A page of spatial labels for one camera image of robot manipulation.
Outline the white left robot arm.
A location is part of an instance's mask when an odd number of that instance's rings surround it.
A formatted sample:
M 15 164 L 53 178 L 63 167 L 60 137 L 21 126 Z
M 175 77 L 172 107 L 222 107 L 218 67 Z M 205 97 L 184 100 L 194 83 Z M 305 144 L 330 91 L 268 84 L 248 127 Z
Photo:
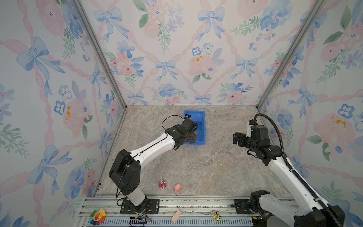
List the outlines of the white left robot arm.
M 165 129 L 145 146 L 130 152 L 119 151 L 108 174 L 117 186 L 117 193 L 123 194 L 134 208 L 144 208 L 147 197 L 140 188 L 143 167 L 167 151 L 177 150 L 185 143 L 195 143 L 198 126 L 190 115 L 186 115 L 181 124 Z

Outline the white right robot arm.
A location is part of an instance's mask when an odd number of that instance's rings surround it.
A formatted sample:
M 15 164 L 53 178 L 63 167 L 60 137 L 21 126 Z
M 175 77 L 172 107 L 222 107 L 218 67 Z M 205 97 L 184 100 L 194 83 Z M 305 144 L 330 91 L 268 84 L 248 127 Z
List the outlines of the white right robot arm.
M 307 183 L 302 175 L 288 160 L 282 136 L 271 118 L 266 118 L 276 130 L 279 145 L 272 145 L 268 129 L 259 125 L 257 117 L 247 122 L 247 133 L 233 134 L 233 143 L 247 148 L 247 154 L 261 160 L 266 167 L 281 180 L 290 192 L 298 208 L 283 204 L 266 190 L 252 192 L 246 206 L 260 214 L 265 221 L 270 215 L 276 216 L 290 227 L 342 227 L 345 213 L 338 205 L 331 205 Z

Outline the pink pig toy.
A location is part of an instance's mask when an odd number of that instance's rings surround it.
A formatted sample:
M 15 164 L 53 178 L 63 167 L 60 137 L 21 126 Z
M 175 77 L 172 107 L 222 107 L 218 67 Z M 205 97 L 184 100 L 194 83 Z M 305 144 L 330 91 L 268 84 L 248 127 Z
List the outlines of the pink pig toy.
M 175 193 L 178 193 L 180 190 L 181 190 L 181 184 L 180 183 L 177 183 L 175 186 L 174 186 L 174 192 Z

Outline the red pink toy figure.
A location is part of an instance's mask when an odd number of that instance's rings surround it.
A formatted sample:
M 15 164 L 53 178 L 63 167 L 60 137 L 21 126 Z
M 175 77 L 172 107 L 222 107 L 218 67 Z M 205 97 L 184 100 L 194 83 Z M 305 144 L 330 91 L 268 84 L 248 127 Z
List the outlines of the red pink toy figure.
M 161 180 L 158 185 L 161 190 L 164 190 L 167 187 L 165 180 Z

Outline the green yellow toy car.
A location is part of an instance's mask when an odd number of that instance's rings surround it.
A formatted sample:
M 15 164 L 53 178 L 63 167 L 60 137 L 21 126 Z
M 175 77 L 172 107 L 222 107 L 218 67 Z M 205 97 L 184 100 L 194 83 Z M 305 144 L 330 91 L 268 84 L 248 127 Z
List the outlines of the green yellow toy car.
M 219 215 L 219 212 L 218 211 L 212 211 L 211 212 L 211 215 L 212 215 L 212 217 L 213 217 L 213 219 L 215 221 L 220 221 L 221 220 L 221 216 Z

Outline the pink eraser block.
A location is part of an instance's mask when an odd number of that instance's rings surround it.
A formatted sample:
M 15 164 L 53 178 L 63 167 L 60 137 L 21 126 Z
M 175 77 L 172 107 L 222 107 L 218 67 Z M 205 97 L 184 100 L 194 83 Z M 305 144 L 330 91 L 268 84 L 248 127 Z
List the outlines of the pink eraser block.
M 173 216 L 172 216 L 172 223 L 176 223 L 177 220 L 182 216 L 182 211 L 178 210 Z

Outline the rainbow flower toy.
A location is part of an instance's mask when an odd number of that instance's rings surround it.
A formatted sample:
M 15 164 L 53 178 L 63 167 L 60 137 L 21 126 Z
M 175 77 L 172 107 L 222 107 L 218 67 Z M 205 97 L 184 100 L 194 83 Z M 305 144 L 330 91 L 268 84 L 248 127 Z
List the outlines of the rainbow flower toy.
M 89 223 L 93 226 L 101 225 L 105 221 L 106 217 L 107 213 L 104 209 L 94 210 L 93 213 L 90 215 Z

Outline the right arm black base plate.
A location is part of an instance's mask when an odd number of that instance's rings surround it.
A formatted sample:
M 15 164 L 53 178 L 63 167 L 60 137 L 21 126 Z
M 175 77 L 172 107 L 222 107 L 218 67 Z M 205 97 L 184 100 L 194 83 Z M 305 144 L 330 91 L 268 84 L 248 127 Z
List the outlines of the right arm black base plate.
M 273 216 L 272 213 L 262 209 L 254 199 L 235 199 L 231 207 L 235 208 L 237 214 L 253 214 L 252 219 L 257 221 L 266 221 Z

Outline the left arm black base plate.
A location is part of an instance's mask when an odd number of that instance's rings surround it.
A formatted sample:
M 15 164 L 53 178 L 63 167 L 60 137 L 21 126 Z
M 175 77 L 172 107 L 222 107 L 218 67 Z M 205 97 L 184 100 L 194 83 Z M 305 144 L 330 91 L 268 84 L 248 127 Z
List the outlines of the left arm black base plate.
M 122 215 L 154 215 L 159 213 L 160 200 L 146 198 L 140 205 L 135 206 L 129 199 L 124 199 L 121 204 Z

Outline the left corner aluminium post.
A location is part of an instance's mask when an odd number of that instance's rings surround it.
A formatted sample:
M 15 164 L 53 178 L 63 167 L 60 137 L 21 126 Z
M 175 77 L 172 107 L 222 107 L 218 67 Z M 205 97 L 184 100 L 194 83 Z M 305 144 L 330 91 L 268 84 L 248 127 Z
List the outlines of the left corner aluminium post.
M 89 18 L 83 8 L 83 5 L 81 3 L 81 1 L 78 0 L 71 0 L 70 1 L 72 7 L 74 8 L 76 15 L 78 16 L 81 25 L 83 26 L 83 28 L 85 29 L 85 33 L 88 36 L 88 39 L 90 41 L 90 44 L 95 52 L 96 57 L 98 58 L 102 69 L 105 71 L 106 77 L 108 78 L 108 80 L 111 83 L 111 87 L 115 92 L 116 98 L 118 99 L 118 101 L 121 104 L 122 110 L 126 111 L 127 106 L 125 104 L 125 101 L 122 97 L 122 94 L 120 92 L 120 89 L 117 85 L 117 81 L 114 78 L 113 74 L 111 73 L 111 69 L 108 66 L 107 62 L 106 62 L 106 58 L 105 55 L 102 51 L 101 45 L 99 43 L 99 41 L 97 40 L 96 34 L 91 26 L 91 23 L 89 21 Z

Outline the corner aluminium post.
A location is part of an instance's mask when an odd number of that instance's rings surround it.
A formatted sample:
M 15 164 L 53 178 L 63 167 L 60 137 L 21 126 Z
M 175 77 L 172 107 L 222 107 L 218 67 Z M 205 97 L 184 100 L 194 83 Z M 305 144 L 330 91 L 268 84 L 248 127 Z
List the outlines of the corner aluminium post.
M 89 18 L 83 8 L 83 5 L 81 3 L 81 1 L 78 0 L 71 0 L 70 1 L 72 7 L 74 8 L 76 15 L 78 16 L 81 25 L 83 26 L 83 28 L 85 29 L 85 33 L 88 36 L 88 39 L 90 41 L 90 44 L 95 52 L 96 57 L 98 58 L 102 69 L 105 71 L 106 77 L 108 78 L 108 80 L 111 83 L 111 87 L 115 92 L 116 98 L 118 99 L 118 101 L 121 104 L 122 110 L 126 111 L 127 106 L 125 104 L 125 101 L 122 97 L 122 94 L 120 92 L 120 89 L 117 85 L 117 81 L 114 78 L 113 74 L 111 73 L 111 69 L 108 66 L 107 62 L 106 62 L 106 58 L 105 55 L 102 51 L 101 45 L 99 43 L 99 41 L 97 40 L 96 34 L 91 26 L 91 23 L 89 21 Z
M 264 107 L 264 105 L 267 103 L 267 99 L 268 99 L 269 95 L 271 94 L 273 88 L 279 81 L 280 76 L 283 74 L 283 72 L 287 68 L 287 65 L 290 63 L 294 54 L 299 49 L 302 40 L 307 35 L 314 20 L 318 17 L 318 14 L 321 11 L 321 8 L 324 6 L 325 2 L 326 1 L 314 1 L 313 2 L 311 9 L 308 11 L 308 14 L 306 15 L 305 21 L 301 24 L 301 26 L 299 27 L 299 30 L 296 33 L 295 39 L 292 41 L 289 48 L 285 52 L 285 56 L 282 59 L 281 65 L 277 68 L 275 75 L 272 76 L 272 79 L 269 82 L 269 84 L 267 85 L 266 90 L 263 92 L 262 98 L 256 105 L 256 108 L 258 111 L 260 111 Z

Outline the aluminium frame rail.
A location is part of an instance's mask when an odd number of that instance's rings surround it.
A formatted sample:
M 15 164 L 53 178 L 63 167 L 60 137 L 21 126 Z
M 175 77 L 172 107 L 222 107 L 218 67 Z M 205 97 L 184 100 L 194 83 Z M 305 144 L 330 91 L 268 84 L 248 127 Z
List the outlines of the aluminium frame rail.
M 121 200 L 110 194 L 86 198 L 73 226 L 90 227 L 90 215 L 94 210 L 105 209 L 107 217 L 103 227 L 285 227 L 276 216 L 266 221 L 253 220 L 253 214 L 237 214 L 231 205 L 236 197 L 232 196 L 191 196 L 191 195 L 149 195 L 150 199 L 159 199 L 159 213 L 145 214 L 140 220 L 134 215 L 122 215 Z M 172 216 L 178 211 L 182 216 L 172 223 Z M 215 221 L 212 211 L 218 211 L 220 221 Z

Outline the right corner aluminium post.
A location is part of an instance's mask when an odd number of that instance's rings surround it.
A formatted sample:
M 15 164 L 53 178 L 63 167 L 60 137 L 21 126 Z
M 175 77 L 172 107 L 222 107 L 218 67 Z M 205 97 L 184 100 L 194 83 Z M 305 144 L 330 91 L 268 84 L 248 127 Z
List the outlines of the right corner aluminium post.
M 311 9 L 308 11 L 308 14 L 306 15 L 305 21 L 301 24 L 301 26 L 299 27 L 299 30 L 296 33 L 295 39 L 292 41 L 289 48 L 285 52 L 285 56 L 282 59 L 281 65 L 277 68 L 275 75 L 272 76 L 272 79 L 269 82 L 269 84 L 267 85 L 266 90 L 263 92 L 262 98 L 256 105 L 256 108 L 258 111 L 260 111 L 264 107 L 264 105 L 267 103 L 267 99 L 268 99 L 269 95 L 271 94 L 273 88 L 279 81 L 280 76 L 283 74 L 283 72 L 287 68 L 287 65 L 290 63 L 294 54 L 299 49 L 302 40 L 307 35 L 314 20 L 318 17 L 318 14 L 321 11 L 321 8 L 324 6 L 325 2 L 326 1 L 314 1 L 313 2 Z

